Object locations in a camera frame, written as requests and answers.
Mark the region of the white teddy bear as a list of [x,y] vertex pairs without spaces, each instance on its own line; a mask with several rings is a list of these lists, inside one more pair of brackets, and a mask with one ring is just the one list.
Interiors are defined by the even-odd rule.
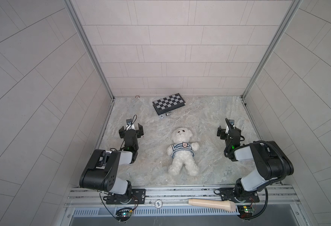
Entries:
[[[173,141],[172,145],[181,142],[190,143],[195,153],[196,151],[199,150],[200,145],[197,142],[191,143],[190,140],[192,137],[193,137],[193,133],[191,130],[183,127],[177,128],[172,133],[172,141]],[[172,149],[171,149],[172,145],[170,145],[167,148],[167,155],[169,155],[170,157],[172,155]],[[190,176],[198,175],[199,167],[197,166],[192,154],[188,151],[180,151],[176,153],[175,157],[172,158],[172,164],[168,168],[168,173],[174,176],[179,175],[183,166],[185,166],[185,169]]]

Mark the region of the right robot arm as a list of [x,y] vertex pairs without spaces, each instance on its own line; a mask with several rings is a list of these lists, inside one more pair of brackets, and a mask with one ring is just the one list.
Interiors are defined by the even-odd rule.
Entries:
[[291,161],[274,141],[255,141],[241,145],[244,139],[241,130],[230,125],[217,129],[217,136],[225,141],[224,155],[233,162],[253,160],[255,169],[247,176],[239,178],[234,188],[220,188],[222,200],[236,203],[259,202],[258,192],[267,186],[280,182],[294,173]]

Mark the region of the blue white striped sweater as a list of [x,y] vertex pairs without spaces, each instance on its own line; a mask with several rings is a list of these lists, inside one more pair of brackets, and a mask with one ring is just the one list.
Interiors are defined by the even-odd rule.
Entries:
[[172,149],[172,155],[171,155],[172,158],[174,158],[176,153],[180,151],[188,151],[192,154],[193,157],[195,155],[190,143],[181,142],[178,144],[174,144],[171,146],[171,149]]

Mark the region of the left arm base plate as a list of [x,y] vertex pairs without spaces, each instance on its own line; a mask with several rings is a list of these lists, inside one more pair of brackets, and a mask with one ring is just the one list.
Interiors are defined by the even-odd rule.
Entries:
[[144,204],[146,197],[146,189],[132,189],[124,195],[108,194],[103,198],[106,204],[114,205],[135,205]]

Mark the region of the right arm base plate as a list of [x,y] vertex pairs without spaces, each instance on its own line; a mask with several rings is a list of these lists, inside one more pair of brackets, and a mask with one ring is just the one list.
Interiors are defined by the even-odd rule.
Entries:
[[256,191],[247,192],[241,188],[223,187],[219,188],[218,192],[214,192],[221,197],[222,201],[232,201],[234,203],[251,203],[260,201]]

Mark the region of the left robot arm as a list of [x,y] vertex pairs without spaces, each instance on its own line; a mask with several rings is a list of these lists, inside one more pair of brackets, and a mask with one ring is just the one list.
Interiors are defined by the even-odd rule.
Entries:
[[143,126],[138,129],[119,130],[125,146],[120,150],[94,150],[79,179],[80,188],[102,191],[109,195],[108,204],[126,204],[132,200],[131,182],[117,177],[120,165],[132,164],[138,156],[138,138],[144,135]]

